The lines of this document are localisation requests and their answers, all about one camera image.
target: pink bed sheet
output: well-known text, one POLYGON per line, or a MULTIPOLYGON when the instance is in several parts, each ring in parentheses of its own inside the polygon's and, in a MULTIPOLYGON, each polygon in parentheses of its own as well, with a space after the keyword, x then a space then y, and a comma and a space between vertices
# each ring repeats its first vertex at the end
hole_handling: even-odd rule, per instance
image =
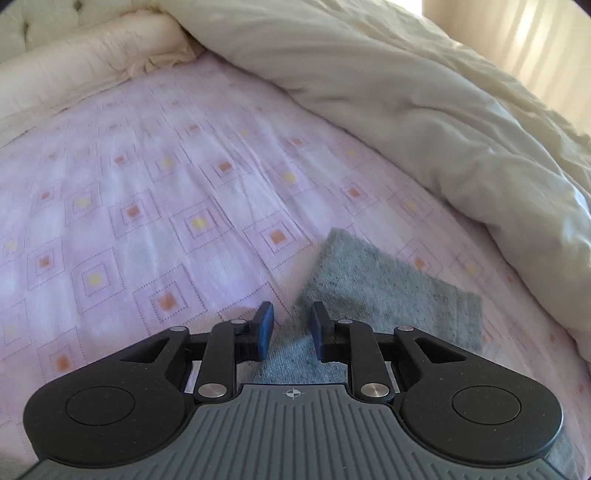
POLYGON ((262 300, 289 321, 336 226, 481 295, 484 355, 558 396, 591 475, 589 372, 486 229, 273 86, 207 54, 81 102, 0 158, 0 455, 35 461, 24 405, 72 369, 262 300))

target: gray cloth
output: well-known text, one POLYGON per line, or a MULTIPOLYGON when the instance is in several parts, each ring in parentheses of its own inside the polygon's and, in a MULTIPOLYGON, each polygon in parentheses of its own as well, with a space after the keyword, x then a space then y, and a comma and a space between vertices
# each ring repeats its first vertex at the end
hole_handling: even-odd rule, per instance
POLYGON ((0 480, 19 478, 28 468, 17 460, 0 457, 0 480))
POLYGON ((367 242, 333 229, 305 286, 294 318, 278 329, 269 358, 255 370, 255 383, 333 383, 346 381, 342 364, 316 359, 308 327, 313 302, 322 301, 334 320, 369 323, 391 333, 414 325, 474 353, 481 350, 479 296, 430 277, 383 254, 367 242))

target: sunlight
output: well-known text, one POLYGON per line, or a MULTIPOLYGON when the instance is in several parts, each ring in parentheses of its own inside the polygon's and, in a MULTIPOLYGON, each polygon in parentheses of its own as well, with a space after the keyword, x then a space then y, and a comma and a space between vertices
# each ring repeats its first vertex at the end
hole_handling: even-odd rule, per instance
POLYGON ((423 0, 388 0, 393 4, 399 5, 400 7, 405 8, 412 14, 415 14, 418 17, 423 16, 423 0))

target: white duvet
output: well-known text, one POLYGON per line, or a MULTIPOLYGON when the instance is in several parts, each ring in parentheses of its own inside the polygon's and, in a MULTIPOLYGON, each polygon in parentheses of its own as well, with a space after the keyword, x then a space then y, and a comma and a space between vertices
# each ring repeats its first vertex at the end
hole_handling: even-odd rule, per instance
POLYGON ((207 48, 284 88, 485 223, 591 361, 591 141, 435 27, 367 0, 163 0, 207 48))

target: white pillow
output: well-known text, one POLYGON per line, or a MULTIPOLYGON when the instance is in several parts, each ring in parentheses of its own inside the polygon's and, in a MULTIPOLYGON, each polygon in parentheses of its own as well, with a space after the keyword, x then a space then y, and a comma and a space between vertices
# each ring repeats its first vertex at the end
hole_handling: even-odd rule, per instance
POLYGON ((94 93, 195 57, 176 20, 138 11, 7 60, 0 64, 0 147, 94 93))

